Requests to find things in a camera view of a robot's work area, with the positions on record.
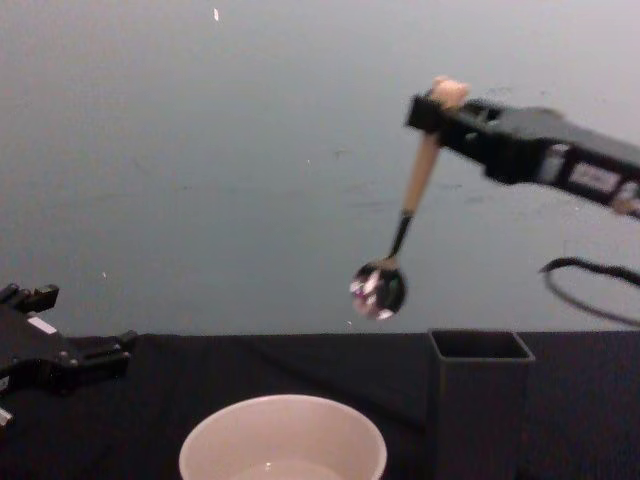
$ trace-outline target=table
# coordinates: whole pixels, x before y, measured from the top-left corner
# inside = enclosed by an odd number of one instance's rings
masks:
[[[522,338],[538,361],[520,479],[640,478],[640,333]],[[125,378],[68,398],[22,391],[3,399],[17,421],[0,444],[0,478],[179,479],[180,447],[203,418],[287,392],[357,408],[385,437],[385,479],[419,479],[426,358],[421,334],[143,335]]]

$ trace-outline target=white bowl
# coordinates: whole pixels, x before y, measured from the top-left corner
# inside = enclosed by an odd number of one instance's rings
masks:
[[[259,397],[202,421],[180,451],[183,480],[379,480],[382,434],[360,412],[304,395]]]

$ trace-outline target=spoon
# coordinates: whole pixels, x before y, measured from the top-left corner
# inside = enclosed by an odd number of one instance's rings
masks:
[[[436,77],[427,95],[439,101],[444,109],[451,109],[460,106],[468,92],[466,84],[448,77]],[[395,315],[404,303],[407,285],[398,265],[398,254],[439,152],[439,135],[424,134],[413,163],[391,252],[385,258],[363,265],[351,281],[349,291],[353,297],[353,306],[364,316],[386,320]]]

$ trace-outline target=wire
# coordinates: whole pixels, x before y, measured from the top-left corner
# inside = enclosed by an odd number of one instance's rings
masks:
[[[626,326],[640,328],[640,320],[626,317],[624,315],[619,315],[617,313],[609,312],[607,310],[589,305],[588,303],[577,299],[576,297],[568,294],[566,291],[558,287],[556,282],[553,280],[551,272],[564,267],[578,267],[591,273],[607,275],[609,277],[624,280],[631,285],[639,288],[640,274],[619,265],[599,265],[578,257],[556,258],[540,269],[540,273],[544,275],[546,287],[563,301],[596,317],[600,317],[602,319],[620,323]]]

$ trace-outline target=black square cup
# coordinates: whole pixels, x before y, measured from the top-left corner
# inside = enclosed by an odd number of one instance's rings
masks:
[[[535,357],[513,332],[429,331],[428,480],[514,480]]]

